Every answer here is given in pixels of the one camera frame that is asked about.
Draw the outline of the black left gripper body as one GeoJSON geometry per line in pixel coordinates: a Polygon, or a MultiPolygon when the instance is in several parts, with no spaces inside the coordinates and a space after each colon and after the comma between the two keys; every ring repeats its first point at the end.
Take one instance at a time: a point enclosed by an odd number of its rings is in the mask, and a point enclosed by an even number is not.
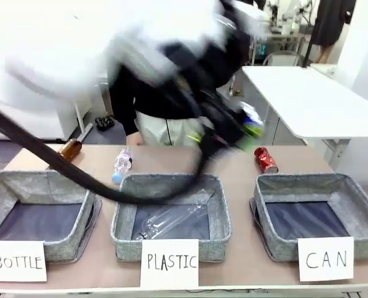
{"type": "Polygon", "coordinates": [[[230,147],[238,147],[249,135],[245,130],[247,114],[242,108],[236,110],[222,104],[200,103],[200,110],[211,121],[212,128],[204,127],[199,143],[202,153],[217,153],[230,147]]]}

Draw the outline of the person's right hand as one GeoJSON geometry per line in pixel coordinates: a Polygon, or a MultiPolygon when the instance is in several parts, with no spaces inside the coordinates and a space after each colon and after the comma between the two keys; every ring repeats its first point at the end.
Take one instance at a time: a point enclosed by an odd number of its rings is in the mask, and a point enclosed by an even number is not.
{"type": "Polygon", "coordinates": [[[143,145],[144,141],[140,132],[135,132],[127,135],[127,145],[140,146],[143,145]]]}

